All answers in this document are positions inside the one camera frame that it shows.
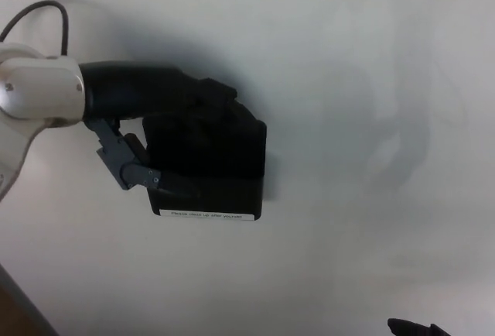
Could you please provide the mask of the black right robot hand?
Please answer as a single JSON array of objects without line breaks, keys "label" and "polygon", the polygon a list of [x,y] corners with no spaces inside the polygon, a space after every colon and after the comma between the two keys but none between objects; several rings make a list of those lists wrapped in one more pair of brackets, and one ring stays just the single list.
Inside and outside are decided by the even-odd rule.
[{"label": "black right robot hand", "polygon": [[389,318],[387,326],[395,336],[450,336],[436,324],[426,326],[403,319]]}]

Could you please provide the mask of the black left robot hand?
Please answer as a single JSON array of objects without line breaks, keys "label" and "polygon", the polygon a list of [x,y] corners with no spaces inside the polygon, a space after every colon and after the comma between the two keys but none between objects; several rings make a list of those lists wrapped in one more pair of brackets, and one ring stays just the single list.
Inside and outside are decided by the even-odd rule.
[{"label": "black left robot hand", "polygon": [[170,204],[258,196],[267,128],[211,78],[161,64],[85,63],[84,124],[121,188]]}]

